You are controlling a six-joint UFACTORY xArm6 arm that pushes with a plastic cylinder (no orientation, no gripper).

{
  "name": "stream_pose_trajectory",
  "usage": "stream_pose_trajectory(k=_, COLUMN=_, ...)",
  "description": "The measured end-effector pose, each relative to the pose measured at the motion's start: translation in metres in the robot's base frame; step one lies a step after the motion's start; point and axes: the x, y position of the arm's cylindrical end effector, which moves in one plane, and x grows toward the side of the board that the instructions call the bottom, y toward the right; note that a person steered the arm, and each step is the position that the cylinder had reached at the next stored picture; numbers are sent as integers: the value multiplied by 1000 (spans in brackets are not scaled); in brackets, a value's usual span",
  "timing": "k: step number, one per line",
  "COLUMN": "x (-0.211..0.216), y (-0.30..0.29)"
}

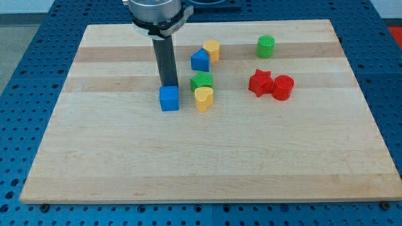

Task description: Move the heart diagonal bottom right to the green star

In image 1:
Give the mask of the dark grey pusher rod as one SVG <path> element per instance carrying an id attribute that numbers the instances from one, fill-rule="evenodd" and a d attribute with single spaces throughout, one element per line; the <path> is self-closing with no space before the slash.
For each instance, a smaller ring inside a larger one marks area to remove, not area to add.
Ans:
<path id="1" fill-rule="evenodd" d="M 172 37 L 167 36 L 164 40 L 153 40 L 153 48 L 161 85 L 177 86 L 178 75 Z"/>

